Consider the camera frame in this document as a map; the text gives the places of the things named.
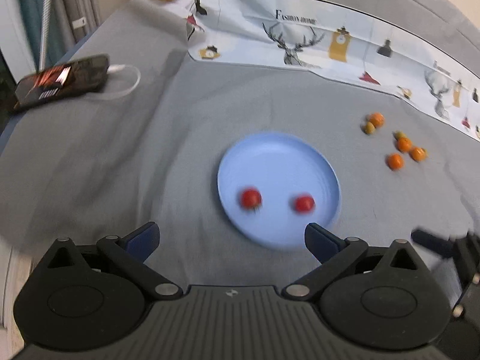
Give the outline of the orange kumquat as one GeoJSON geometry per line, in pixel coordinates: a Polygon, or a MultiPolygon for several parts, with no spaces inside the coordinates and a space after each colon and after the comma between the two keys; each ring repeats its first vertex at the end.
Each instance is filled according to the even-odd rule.
{"type": "Polygon", "coordinates": [[[409,153],[413,148],[413,144],[407,137],[402,136],[396,141],[396,148],[401,153],[409,153]]]}
{"type": "Polygon", "coordinates": [[[422,147],[415,146],[409,151],[409,156],[415,162],[420,163],[428,158],[428,152],[422,147]]]}
{"type": "Polygon", "coordinates": [[[385,124],[385,117],[380,112],[372,113],[368,116],[368,121],[375,127],[381,128],[385,124]]]}
{"type": "Polygon", "coordinates": [[[398,171],[404,166],[404,158],[398,153],[390,154],[386,158],[386,164],[392,171],[398,171]]]}

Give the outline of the yellow-green round fruit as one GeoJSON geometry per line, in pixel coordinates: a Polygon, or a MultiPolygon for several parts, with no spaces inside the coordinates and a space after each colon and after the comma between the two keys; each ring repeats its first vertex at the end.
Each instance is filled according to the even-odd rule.
{"type": "Polygon", "coordinates": [[[367,135],[372,135],[376,132],[376,127],[373,123],[371,122],[367,122],[365,125],[364,125],[364,133],[367,134],[367,135]]]}

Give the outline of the small green fruit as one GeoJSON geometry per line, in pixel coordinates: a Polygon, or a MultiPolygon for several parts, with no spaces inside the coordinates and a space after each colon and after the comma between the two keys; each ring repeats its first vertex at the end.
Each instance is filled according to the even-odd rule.
{"type": "Polygon", "coordinates": [[[400,138],[403,138],[403,137],[406,137],[406,134],[401,132],[401,131],[397,131],[397,132],[394,132],[394,138],[396,140],[399,140],[400,138]]]}

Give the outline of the right red cherry tomato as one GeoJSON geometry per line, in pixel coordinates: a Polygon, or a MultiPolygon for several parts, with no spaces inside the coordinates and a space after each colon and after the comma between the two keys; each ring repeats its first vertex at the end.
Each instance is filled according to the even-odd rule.
{"type": "Polygon", "coordinates": [[[310,213],[315,209],[315,206],[315,200],[310,194],[298,195],[294,199],[293,207],[297,213],[310,213]]]}

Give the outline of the red cherry tomato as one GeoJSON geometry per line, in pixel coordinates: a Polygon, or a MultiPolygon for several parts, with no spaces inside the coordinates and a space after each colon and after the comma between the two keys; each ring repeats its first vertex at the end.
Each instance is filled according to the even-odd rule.
{"type": "Polygon", "coordinates": [[[310,194],[298,195],[294,199],[293,207],[297,213],[310,213],[315,209],[315,206],[315,200],[310,194]]]}
{"type": "Polygon", "coordinates": [[[262,206],[262,196],[258,189],[244,189],[240,195],[241,208],[247,211],[254,211],[262,206]]]}

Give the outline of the blue round plate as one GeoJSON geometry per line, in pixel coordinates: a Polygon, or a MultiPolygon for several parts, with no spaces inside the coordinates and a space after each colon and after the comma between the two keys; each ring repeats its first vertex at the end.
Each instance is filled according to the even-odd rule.
{"type": "Polygon", "coordinates": [[[327,159],[298,137],[256,133],[233,144],[220,161],[217,177],[220,204],[230,222],[246,238],[274,250],[304,247],[309,223],[331,229],[342,207],[340,184],[327,159]],[[262,206],[241,208],[244,189],[258,189],[262,206]],[[293,207],[298,195],[310,194],[315,209],[306,214],[293,207]]]}

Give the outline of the left red cherry tomato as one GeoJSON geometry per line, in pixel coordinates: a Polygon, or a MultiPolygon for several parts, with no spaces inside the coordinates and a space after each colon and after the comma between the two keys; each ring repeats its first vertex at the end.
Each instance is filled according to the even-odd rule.
{"type": "Polygon", "coordinates": [[[241,208],[247,211],[254,211],[262,206],[262,196],[258,189],[244,189],[240,195],[241,208]]]}

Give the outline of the black smartphone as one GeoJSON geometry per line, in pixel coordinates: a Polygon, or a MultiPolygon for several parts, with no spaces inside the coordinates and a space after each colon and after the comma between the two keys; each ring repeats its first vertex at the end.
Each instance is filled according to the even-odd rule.
{"type": "Polygon", "coordinates": [[[49,67],[24,77],[16,86],[12,112],[26,110],[98,92],[107,82],[108,55],[93,55],[49,67]]]}

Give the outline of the white deer print cloth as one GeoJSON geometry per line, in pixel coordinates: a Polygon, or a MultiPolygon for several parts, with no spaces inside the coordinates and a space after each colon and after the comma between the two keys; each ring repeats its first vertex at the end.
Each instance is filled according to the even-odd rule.
{"type": "Polygon", "coordinates": [[[325,0],[146,1],[185,22],[193,59],[310,71],[479,137],[479,75],[383,19],[325,0]]]}

